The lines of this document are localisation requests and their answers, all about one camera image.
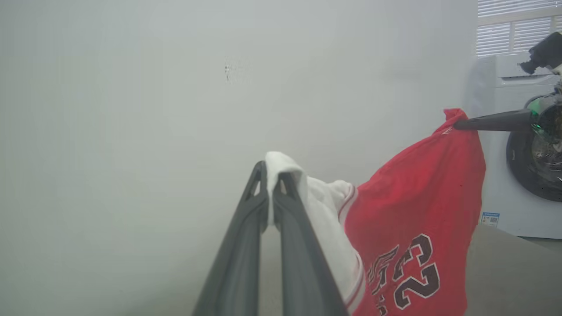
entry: red trim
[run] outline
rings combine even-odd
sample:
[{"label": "red trim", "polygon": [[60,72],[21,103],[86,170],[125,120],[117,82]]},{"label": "red trim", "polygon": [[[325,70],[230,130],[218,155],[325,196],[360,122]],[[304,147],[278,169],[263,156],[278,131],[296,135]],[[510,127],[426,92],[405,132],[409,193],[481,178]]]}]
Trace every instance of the red trim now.
[{"label": "red trim", "polygon": [[365,272],[363,271],[362,265],[359,264],[359,266],[361,267],[361,278],[359,279],[359,286],[357,286],[357,288],[355,289],[355,292],[353,293],[353,295],[351,296],[351,299],[347,302],[346,307],[349,308],[351,306],[351,304],[353,304],[353,302],[355,301],[355,299],[357,298],[357,294],[359,294],[359,291],[361,290],[362,286],[361,284],[363,284],[363,279],[365,278]]},{"label": "red trim", "polygon": [[346,207],[347,203],[349,203],[349,201],[351,201],[353,199],[353,196],[355,195],[355,186],[352,185],[351,186],[353,188],[353,190],[351,190],[351,194],[349,196],[349,198],[347,199],[347,201],[345,201],[342,205],[342,207],[339,209],[338,211],[338,218],[339,216],[342,214],[343,209]]}]

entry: printed number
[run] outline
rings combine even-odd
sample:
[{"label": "printed number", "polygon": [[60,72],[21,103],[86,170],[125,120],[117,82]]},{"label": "printed number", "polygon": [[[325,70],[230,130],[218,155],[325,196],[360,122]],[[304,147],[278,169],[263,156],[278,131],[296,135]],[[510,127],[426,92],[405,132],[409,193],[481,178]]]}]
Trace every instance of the printed number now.
[{"label": "printed number", "polygon": [[[377,286],[374,287],[374,290],[371,292],[372,295],[376,295],[387,284],[387,269],[392,259],[396,256],[399,247],[400,246],[397,245],[391,251],[378,256],[369,268],[367,272],[369,284],[372,284],[375,278],[377,280]],[[422,282],[410,276],[396,287],[394,291],[394,301],[396,306],[401,310],[404,310],[411,304],[409,298],[410,292],[420,297],[428,298],[439,290],[439,272],[437,271],[437,264],[432,263],[426,266],[433,254],[433,246],[431,244],[431,238],[425,234],[415,237],[404,254],[396,261],[392,280],[397,282],[404,276],[404,265],[414,259],[412,249],[416,247],[419,248],[420,252],[416,255],[416,259],[418,260],[418,266],[422,268]],[[388,310],[384,304],[384,296],[382,295],[379,295],[377,309],[380,312],[380,316],[388,314]]]},{"label": "printed number", "polygon": [[[406,252],[400,257],[395,266],[394,275],[392,277],[393,281],[398,281],[403,275],[403,266],[410,260],[412,260],[411,250],[415,247],[420,249],[420,254],[416,256],[418,259],[418,265],[422,268],[431,258],[433,253],[433,246],[431,244],[431,239],[425,234],[421,234],[412,240],[410,247],[406,249]],[[405,309],[411,302],[408,298],[406,291],[411,291],[414,294],[421,296],[423,298],[428,298],[435,294],[439,290],[439,273],[437,272],[437,264],[433,263],[421,270],[421,276],[424,283],[421,283],[414,277],[408,277],[394,291],[394,299],[396,306],[399,309]]]},{"label": "printed number", "polygon": [[406,291],[411,291],[426,299],[439,290],[439,273],[437,272],[437,265],[435,263],[422,269],[421,273],[424,283],[419,282],[413,277],[409,277],[400,283],[394,291],[394,301],[398,308],[405,309],[411,304]]}]

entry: white cloth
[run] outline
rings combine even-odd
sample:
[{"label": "white cloth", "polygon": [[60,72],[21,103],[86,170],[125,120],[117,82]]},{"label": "white cloth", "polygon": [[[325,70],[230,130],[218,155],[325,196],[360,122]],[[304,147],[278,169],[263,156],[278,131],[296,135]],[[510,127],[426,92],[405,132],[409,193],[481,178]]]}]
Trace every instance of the white cloth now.
[{"label": "white cloth", "polygon": [[[268,152],[265,162],[270,201],[279,173],[291,173],[330,271],[351,314],[365,292],[365,277],[361,258],[351,246],[340,222],[345,220],[357,190],[351,183],[342,180],[325,183],[308,177],[293,159],[281,152]],[[274,224],[273,203],[269,204],[268,223]]]}]

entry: clothing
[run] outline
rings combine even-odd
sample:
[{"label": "clothing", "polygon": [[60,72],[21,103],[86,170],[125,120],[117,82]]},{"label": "clothing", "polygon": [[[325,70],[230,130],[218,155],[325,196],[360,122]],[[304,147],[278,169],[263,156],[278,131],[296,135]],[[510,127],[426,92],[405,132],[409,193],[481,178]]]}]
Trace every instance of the clothing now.
[{"label": "clothing", "polygon": [[466,252],[482,205],[485,163],[460,109],[357,189],[339,219],[366,269],[378,314],[463,315]]},{"label": "clothing", "polygon": [[[268,152],[265,162],[268,169],[267,189],[270,201],[279,173],[291,173],[349,314],[372,315],[375,306],[368,295],[369,288],[366,286],[361,257],[351,246],[338,221],[338,213],[348,210],[351,206],[355,187],[341,180],[325,183],[308,177],[293,159],[280,152]],[[269,205],[268,218],[272,224],[273,203]]]}]

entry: gray floor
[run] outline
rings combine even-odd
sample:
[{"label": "gray floor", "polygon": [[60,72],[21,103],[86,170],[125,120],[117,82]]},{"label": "gray floor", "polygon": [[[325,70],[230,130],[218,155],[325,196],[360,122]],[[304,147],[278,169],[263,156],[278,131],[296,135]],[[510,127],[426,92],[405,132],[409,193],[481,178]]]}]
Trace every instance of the gray floor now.
[{"label": "gray floor", "polygon": [[544,248],[550,249],[562,255],[562,240],[547,239],[547,238],[532,238],[532,237],[522,237],[522,238],[532,243],[535,243],[536,245],[543,246]]},{"label": "gray floor", "polygon": [[466,261],[465,316],[560,316],[562,242],[477,225]]}]

